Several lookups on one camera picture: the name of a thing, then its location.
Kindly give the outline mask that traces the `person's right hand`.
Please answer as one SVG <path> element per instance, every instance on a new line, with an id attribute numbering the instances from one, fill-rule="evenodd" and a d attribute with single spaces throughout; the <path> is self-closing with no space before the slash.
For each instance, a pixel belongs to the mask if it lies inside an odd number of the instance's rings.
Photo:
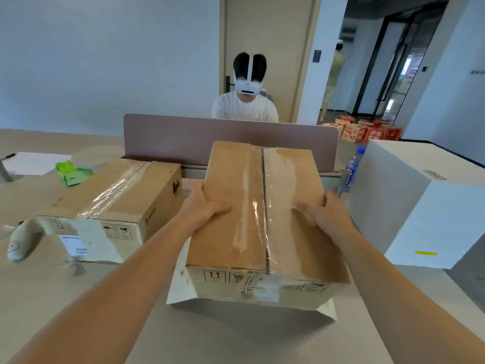
<path id="1" fill-rule="evenodd" d="M 318 225 L 338 247 L 360 237 L 350 215 L 337 195 L 328 191 L 324 195 L 324 225 Z"/>

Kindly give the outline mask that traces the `beige round lid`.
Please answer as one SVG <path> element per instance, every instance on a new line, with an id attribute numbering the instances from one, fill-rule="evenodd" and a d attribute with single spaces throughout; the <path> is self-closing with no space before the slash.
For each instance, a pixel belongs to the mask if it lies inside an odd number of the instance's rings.
<path id="1" fill-rule="evenodd" d="M 104 165 L 122 158 L 125 150 L 122 146 L 103 145 L 91 146 L 74 153 L 70 162 L 81 169 L 98 171 Z"/>

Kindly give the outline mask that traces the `blue water bottle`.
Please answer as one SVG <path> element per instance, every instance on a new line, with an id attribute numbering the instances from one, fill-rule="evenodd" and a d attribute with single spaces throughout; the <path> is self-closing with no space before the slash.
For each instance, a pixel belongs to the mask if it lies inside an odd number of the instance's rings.
<path id="1" fill-rule="evenodd" d="M 352 158 L 349 160 L 346 170 L 349 173 L 349 176 L 347 178 L 347 181 L 345 183 L 345 188 L 344 192 L 348 193 L 350 191 L 350 186 L 351 183 L 355 177 L 355 174 L 359 168 L 359 165 L 361 163 L 361 160 L 363 158 L 363 155 L 365 154 L 366 151 L 366 146 L 359 146 L 355 152 L 355 154 L 352 156 Z"/>

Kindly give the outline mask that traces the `white paper sheet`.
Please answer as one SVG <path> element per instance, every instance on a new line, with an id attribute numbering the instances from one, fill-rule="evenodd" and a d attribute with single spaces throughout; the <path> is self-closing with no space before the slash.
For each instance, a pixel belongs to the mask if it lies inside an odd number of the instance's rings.
<path id="1" fill-rule="evenodd" d="M 17 152 L 15 157 L 3 161 L 3 165 L 11 175 L 43 176 L 54 170 L 56 163 L 70 158 L 66 154 Z"/>

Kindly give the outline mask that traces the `white handheld controller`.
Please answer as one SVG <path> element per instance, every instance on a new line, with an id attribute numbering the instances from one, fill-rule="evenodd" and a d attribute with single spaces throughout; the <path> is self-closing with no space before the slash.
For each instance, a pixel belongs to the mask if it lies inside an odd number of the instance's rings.
<path id="1" fill-rule="evenodd" d="M 13 262 L 25 260 L 44 236 L 44 228 L 37 219 L 20 222 L 10 235 L 7 259 Z"/>

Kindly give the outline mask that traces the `person's right forearm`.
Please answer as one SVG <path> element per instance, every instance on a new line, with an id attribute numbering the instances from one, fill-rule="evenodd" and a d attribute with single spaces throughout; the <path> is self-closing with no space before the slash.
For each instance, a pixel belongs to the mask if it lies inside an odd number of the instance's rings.
<path id="1" fill-rule="evenodd" d="M 485 364 L 485 342 L 421 292 L 356 229 L 328 232 L 395 364 Z"/>

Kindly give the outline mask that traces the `pile of red boxes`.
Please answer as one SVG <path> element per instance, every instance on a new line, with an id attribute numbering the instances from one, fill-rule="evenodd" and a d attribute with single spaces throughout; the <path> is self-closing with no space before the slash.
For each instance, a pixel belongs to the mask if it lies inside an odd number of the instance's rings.
<path id="1" fill-rule="evenodd" d="M 321 126 L 336 128 L 339 139 L 351 143 L 369 143 L 371 140 L 399 141 L 403 128 L 384 120 L 356 120 L 353 116 L 340 115 L 334 122 L 320 123 Z"/>

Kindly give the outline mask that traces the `large white box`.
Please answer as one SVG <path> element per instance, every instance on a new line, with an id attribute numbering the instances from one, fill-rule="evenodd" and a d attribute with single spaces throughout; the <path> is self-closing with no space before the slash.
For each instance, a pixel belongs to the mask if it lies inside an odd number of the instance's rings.
<path id="1" fill-rule="evenodd" d="M 485 168 L 434 144 L 373 140 L 346 205 L 391 263 L 452 269 L 485 234 Z"/>

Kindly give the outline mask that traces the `mauve desk divider panel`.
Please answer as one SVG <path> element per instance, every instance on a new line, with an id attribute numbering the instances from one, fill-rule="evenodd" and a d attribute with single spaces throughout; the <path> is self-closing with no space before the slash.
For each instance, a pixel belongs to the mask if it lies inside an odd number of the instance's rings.
<path id="1" fill-rule="evenodd" d="M 208 165 L 215 141 L 312 151 L 319 172 L 334 171 L 338 130 L 333 127 L 215 118 L 126 114 L 125 158 L 189 166 Z"/>

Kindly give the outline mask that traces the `green tissue packet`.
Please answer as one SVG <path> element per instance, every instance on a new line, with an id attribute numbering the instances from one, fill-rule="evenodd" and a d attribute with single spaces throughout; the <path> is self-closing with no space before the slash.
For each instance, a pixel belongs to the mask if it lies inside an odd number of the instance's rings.
<path id="1" fill-rule="evenodd" d="M 70 161 L 56 163 L 55 169 L 67 187 L 81 184 L 94 173 L 90 169 L 76 167 Z"/>

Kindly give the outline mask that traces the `beige wooden door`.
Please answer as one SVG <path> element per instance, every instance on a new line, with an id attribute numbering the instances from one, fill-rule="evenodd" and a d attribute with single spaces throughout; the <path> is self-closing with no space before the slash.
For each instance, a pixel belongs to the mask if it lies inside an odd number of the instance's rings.
<path id="1" fill-rule="evenodd" d="M 220 0 L 220 78 L 241 52 L 263 54 L 263 88 L 283 123 L 296 123 L 322 0 Z"/>

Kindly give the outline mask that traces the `cardboard box with black print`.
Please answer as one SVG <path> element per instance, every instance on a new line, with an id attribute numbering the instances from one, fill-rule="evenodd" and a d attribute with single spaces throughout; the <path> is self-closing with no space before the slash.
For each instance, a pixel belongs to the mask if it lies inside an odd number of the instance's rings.
<path id="1" fill-rule="evenodd" d="M 71 258 L 119 264 L 166 225 L 183 201 L 181 165 L 121 158 L 68 189 L 37 219 Z"/>

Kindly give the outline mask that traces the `white headset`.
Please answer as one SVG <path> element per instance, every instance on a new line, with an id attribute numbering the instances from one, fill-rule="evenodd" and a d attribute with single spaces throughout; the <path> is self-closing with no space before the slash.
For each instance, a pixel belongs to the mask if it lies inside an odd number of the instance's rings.
<path id="1" fill-rule="evenodd" d="M 234 77 L 234 85 L 235 90 L 238 94 L 241 95 L 250 95 L 250 96 L 257 96 L 260 94 L 263 83 L 259 81 L 253 80 L 253 65 L 254 65 L 254 54 L 249 55 L 249 61 L 247 65 L 247 73 L 246 78 L 244 77 L 237 77 L 236 70 L 233 70 L 233 77 Z"/>

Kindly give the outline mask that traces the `person's left hand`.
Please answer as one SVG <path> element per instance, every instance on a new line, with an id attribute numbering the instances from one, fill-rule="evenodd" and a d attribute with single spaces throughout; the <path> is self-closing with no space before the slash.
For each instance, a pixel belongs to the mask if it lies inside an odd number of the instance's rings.
<path id="1" fill-rule="evenodd" d="M 191 192 L 180 212 L 176 216 L 176 227 L 178 238 L 186 240 L 193 233 L 205 225 L 209 219 L 204 218 L 204 205 L 206 202 L 218 202 L 206 200 L 203 194 L 204 184 L 201 182 L 192 183 Z"/>

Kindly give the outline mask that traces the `person's left forearm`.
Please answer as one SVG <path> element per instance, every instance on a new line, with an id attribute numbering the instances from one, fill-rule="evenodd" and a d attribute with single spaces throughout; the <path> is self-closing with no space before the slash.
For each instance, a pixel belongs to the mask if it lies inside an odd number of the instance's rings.
<path id="1" fill-rule="evenodd" d="M 174 219 L 64 308 L 8 364 L 124 364 L 175 265 L 200 227 Z"/>

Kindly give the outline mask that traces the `taped brown cardboard box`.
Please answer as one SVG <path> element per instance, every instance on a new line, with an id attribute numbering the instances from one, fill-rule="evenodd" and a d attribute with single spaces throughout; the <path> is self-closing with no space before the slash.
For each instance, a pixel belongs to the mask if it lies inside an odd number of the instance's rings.
<path id="1" fill-rule="evenodd" d="M 297 202 L 323 206 L 311 150 L 215 141 L 207 201 L 232 208 L 188 239 L 167 305 L 208 299 L 316 311 L 337 320 L 333 295 L 351 282 L 340 250 Z"/>

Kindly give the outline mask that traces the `black framed glass door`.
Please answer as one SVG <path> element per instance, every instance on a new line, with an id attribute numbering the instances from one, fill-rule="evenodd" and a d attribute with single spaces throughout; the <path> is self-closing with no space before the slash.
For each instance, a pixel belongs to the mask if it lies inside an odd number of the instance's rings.
<path id="1" fill-rule="evenodd" d="M 353 116 L 396 124 L 448 2 L 425 1 L 384 17 Z"/>

